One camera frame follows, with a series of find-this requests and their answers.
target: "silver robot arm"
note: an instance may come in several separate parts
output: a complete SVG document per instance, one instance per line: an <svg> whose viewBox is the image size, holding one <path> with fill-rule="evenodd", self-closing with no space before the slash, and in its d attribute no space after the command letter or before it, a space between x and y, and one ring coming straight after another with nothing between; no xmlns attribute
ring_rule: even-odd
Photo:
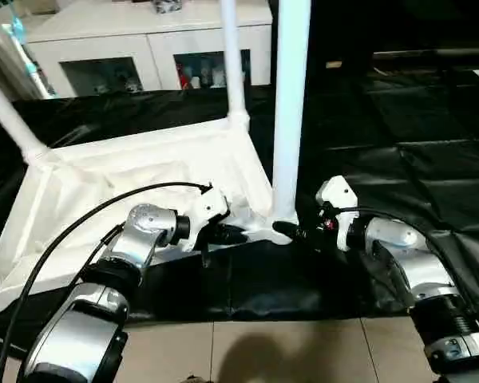
<svg viewBox="0 0 479 383"><path fill-rule="evenodd" d="M129 303L155 248L180 239L192 241L192 235L198 234L210 218L228 210L225 198L216 190L200 199L188 215L151 204L135 206L123 231L111 240L97 262L84 270L83 282L75 286L39 334L18 380L112 382L128 339L124 325Z"/></svg>
<svg viewBox="0 0 479 383"><path fill-rule="evenodd" d="M316 200L320 209L315 227L275 222L274 229L317 251L329 247L331 237L339 250L362 250L381 262L414 321L439 381L479 383L476 314L422 233L401 221L378 218L372 209L358 208L357 196L341 176L325 182ZM370 215L359 214L369 210Z"/></svg>

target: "tile floor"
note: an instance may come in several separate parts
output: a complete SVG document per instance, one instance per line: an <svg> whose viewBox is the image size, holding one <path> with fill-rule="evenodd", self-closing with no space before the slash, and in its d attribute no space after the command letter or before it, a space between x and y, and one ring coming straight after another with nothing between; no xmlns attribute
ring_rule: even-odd
<svg viewBox="0 0 479 383"><path fill-rule="evenodd" d="M216 322L129 329L116 382L431 383L409 318ZM15 381L10 360L5 383Z"/></svg>

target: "white pipe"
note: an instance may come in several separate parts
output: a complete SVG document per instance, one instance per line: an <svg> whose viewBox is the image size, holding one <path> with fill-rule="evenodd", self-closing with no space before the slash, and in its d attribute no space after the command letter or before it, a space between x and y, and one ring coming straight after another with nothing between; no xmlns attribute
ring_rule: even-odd
<svg viewBox="0 0 479 383"><path fill-rule="evenodd" d="M23 159L31 164L49 149L30 131L25 121L0 89L0 124L21 149Z"/></svg>
<svg viewBox="0 0 479 383"><path fill-rule="evenodd" d="M280 0L273 216L294 220L311 0Z"/></svg>
<svg viewBox="0 0 479 383"><path fill-rule="evenodd" d="M248 114L243 94L243 69L241 67L238 29L236 27L236 0L220 0L222 11L222 29L225 42L225 73L227 76L227 94L229 100L229 120L248 129Z"/></svg>

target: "glass cabinet door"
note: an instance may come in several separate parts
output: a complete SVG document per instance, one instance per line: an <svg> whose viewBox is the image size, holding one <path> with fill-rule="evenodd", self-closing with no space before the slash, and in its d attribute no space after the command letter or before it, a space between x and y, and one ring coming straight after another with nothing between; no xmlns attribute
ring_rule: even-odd
<svg viewBox="0 0 479 383"><path fill-rule="evenodd" d="M150 34L148 41L163 89L226 85L222 29ZM270 83L271 26L238 28L246 85Z"/></svg>
<svg viewBox="0 0 479 383"><path fill-rule="evenodd" d="M177 76L182 89L225 88L224 52L182 53L174 55ZM250 51L241 51L243 81L251 84Z"/></svg>
<svg viewBox="0 0 479 383"><path fill-rule="evenodd" d="M131 57L65 61L61 67L77 96L143 90Z"/></svg>
<svg viewBox="0 0 479 383"><path fill-rule="evenodd" d="M29 49L59 97L161 89L145 35L34 42Z"/></svg>

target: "robotic arm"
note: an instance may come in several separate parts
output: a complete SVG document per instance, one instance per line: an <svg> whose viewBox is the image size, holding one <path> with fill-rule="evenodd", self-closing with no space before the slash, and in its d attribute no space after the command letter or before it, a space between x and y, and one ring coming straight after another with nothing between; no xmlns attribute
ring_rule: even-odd
<svg viewBox="0 0 479 383"><path fill-rule="evenodd" d="M228 206L216 189L204 193L187 215L151 204L135 206L124 229L96 263L83 270L23 362L19 381L112 382L128 340L123 331L129 303L156 247L185 239L195 243L200 229Z"/></svg>
<svg viewBox="0 0 479 383"><path fill-rule="evenodd" d="M359 211L370 209L357 208L357 197L341 176L324 183L316 200L316 227L303 230L278 222L274 229L310 240L316 250L319 239L332 234L339 250L364 250L381 262L424 343L431 369L441 376L439 382L479 383L479 323L424 235L394 219L360 216Z"/></svg>
<svg viewBox="0 0 479 383"><path fill-rule="evenodd" d="M364 250L383 262L424 343L441 383L479 383L479 323L425 236L407 224L360 215L357 197L342 177L326 182L316 196L318 224L303 230L275 222L274 229L311 241L334 235L337 248ZM204 193L187 215L150 204L134 207L123 231L86 267L76 285L38 336L18 381L96 383L113 381L128 339L123 331L129 303L156 247L185 240L191 250L210 220L227 213L216 189Z"/></svg>

